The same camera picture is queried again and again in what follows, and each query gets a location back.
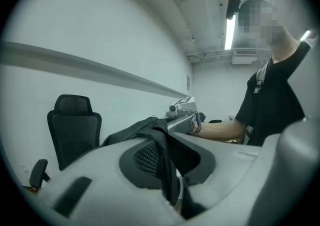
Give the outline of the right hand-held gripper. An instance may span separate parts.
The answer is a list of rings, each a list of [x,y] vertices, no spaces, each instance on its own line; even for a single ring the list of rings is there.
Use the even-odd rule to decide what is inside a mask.
[[[194,129],[194,123],[200,121],[200,115],[195,97],[182,98],[171,104],[163,119],[168,133],[197,134],[198,128]]]

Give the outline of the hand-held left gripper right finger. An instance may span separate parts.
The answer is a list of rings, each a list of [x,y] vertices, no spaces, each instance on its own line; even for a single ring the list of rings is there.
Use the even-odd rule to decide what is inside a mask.
[[[208,150],[215,168],[190,186],[206,211],[178,226],[310,226],[320,173],[320,119],[304,119],[269,136],[263,146],[213,142],[172,132]]]

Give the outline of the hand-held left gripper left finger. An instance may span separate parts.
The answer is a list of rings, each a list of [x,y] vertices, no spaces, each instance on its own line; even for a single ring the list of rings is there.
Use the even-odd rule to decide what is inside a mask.
[[[73,225],[178,226],[184,223],[162,190],[139,188],[121,172],[121,155],[147,143],[145,138],[135,138],[87,153],[52,178],[39,192],[39,199],[54,208],[77,178],[86,177],[91,182],[68,216]]]

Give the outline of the dark grey cloth garment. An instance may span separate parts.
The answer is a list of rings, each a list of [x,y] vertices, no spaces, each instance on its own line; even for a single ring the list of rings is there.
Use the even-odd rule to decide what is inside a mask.
[[[178,192],[183,191],[181,215],[190,219],[206,211],[194,201],[190,187],[206,181],[216,160],[205,148],[172,136],[168,130],[172,122],[173,119],[148,117],[109,135],[102,146],[144,138],[121,155],[120,171],[138,188],[162,190],[172,205],[177,203]]]

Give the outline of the black mesh office chair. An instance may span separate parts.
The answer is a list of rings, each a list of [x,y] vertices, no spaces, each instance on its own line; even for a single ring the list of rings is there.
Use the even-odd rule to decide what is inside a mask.
[[[86,96],[60,95],[47,123],[60,171],[100,145],[102,117]]]

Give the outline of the person's right forearm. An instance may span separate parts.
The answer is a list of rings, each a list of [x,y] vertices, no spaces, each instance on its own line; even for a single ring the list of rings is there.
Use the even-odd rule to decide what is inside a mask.
[[[211,141],[230,141],[241,138],[247,125],[238,120],[230,120],[218,123],[201,123],[201,130],[195,136]]]

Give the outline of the person's black t-shirt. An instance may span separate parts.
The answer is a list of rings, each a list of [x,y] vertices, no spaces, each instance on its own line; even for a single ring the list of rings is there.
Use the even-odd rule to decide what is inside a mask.
[[[288,78],[310,48],[302,41],[289,58],[277,63],[271,59],[247,81],[245,97],[235,119],[253,128],[248,145],[261,147],[268,136],[280,134],[288,125],[305,117]]]

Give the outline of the white ceiling pipe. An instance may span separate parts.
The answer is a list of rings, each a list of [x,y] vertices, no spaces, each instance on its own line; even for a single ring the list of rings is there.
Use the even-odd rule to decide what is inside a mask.
[[[187,55],[188,61],[192,65],[220,63],[230,61],[234,55],[234,50],[212,50]]]

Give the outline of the white air conditioner unit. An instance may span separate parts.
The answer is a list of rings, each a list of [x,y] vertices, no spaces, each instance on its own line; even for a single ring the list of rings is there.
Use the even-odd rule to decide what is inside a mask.
[[[250,65],[258,58],[256,49],[236,48],[233,52],[231,62],[234,65]]]

